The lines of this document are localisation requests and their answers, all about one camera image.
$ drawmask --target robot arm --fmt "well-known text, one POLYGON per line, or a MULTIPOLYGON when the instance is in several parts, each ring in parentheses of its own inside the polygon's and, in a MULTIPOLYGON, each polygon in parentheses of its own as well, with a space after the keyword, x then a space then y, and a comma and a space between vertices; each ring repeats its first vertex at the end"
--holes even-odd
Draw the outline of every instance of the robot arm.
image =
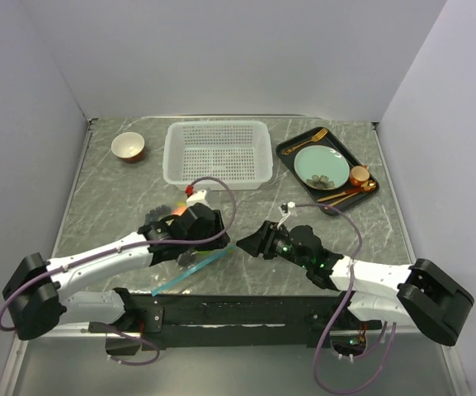
POLYGON ((209 243, 166 244, 166 240, 195 241, 210 238, 224 229, 221 213, 206 205, 206 191, 187 200, 183 214, 153 221, 124 238, 70 257, 44 261, 39 253, 25 257, 3 289, 3 297, 29 280, 48 271, 63 268, 36 282, 18 295, 8 310, 22 340, 39 337, 58 324, 97 321, 111 323, 120 330, 137 320, 130 293, 115 289, 105 293, 83 292, 87 286, 122 272, 153 266, 176 259, 188 248, 198 251, 221 249, 230 242, 225 233, 209 243), (149 241, 158 240, 158 244, 149 241), (87 262, 71 267, 72 262, 87 262))
MULTIPOLYGON (((349 286, 351 258, 324 249, 308 225, 289 231, 265 221, 236 244, 254 257, 280 256, 301 266, 322 289, 345 291, 349 286)), ((360 321, 414 324, 432 341, 456 344, 474 299, 433 262, 420 259, 413 265, 389 266, 355 261, 353 269, 355 293, 348 310, 360 321)))

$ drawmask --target gray marble surface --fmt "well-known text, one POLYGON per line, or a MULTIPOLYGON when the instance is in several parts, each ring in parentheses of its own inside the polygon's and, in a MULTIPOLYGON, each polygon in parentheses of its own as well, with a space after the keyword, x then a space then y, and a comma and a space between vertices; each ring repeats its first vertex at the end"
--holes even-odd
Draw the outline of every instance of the gray marble surface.
MULTIPOLYGON (((163 180, 163 146, 167 128, 187 118, 137 118, 94 120, 89 147, 59 240, 56 257, 84 252, 113 242, 135 231, 144 215, 162 204, 174 205, 185 196, 163 180), (111 141, 120 133, 134 131, 143 135, 149 149, 145 160, 136 164, 119 161, 111 152, 111 141)), ((275 146, 315 126, 329 128, 351 152, 367 164, 380 183, 377 194, 347 213, 364 236, 361 260, 388 264, 408 263, 408 254, 399 226, 394 198, 386 178, 375 132, 367 122, 335 122, 314 118, 256 118, 266 123, 271 135, 274 159, 273 177, 254 191, 236 191, 238 215, 229 231, 236 241, 256 231, 264 219, 280 218, 277 205, 310 198, 274 154, 275 146)), ((213 192, 210 203, 230 215, 225 192, 213 192)), ((303 208, 298 217, 288 220, 290 228, 309 224, 323 240, 323 246, 349 254, 356 246, 356 235, 342 218, 330 218, 315 208, 303 208)), ((179 275, 175 262, 166 262, 140 271, 114 276, 91 285, 89 291, 127 287, 132 292, 148 293, 179 275)), ((327 295, 310 283, 304 270, 281 259, 264 261, 237 249, 185 279, 172 293, 229 295, 327 295)))

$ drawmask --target white wall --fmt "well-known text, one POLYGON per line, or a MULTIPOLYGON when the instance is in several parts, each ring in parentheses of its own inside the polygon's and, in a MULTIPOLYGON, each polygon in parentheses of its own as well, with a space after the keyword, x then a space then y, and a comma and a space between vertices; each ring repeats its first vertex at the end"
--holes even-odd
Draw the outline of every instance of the white wall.
POLYGON ((22 0, 85 115, 380 120, 445 0, 22 0))
MULTIPOLYGON (((20 260, 50 255, 85 130, 24 7, 0 0, 0 306, 20 260)), ((0 332, 0 378, 11 341, 0 332)))
MULTIPOLYGON (((379 136, 416 255, 476 299, 476 1, 447 2, 379 136)), ((458 348, 476 396, 476 304, 458 348)))

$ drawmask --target basket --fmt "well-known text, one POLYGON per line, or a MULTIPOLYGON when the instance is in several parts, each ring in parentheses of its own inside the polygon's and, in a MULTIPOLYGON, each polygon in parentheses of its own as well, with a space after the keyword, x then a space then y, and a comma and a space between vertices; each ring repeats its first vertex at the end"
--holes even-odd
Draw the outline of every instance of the basket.
MULTIPOLYGON (((213 176, 233 190, 254 190, 272 177, 271 137, 260 121, 176 122, 164 143, 164 181, 184 190, 213 176)), ((215 181, 199 188, 223 190, 215 181)))

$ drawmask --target green plate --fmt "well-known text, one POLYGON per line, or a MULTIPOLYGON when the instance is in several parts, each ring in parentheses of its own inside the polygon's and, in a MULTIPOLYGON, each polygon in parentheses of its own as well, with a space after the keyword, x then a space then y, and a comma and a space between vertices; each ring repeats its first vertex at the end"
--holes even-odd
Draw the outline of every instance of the green plate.
POLYGON ((295 172, 309 187, 317 190, 335 190, 347 182, 350 166, 337 150, 316 145, 302 148, 296 154, 295 172))

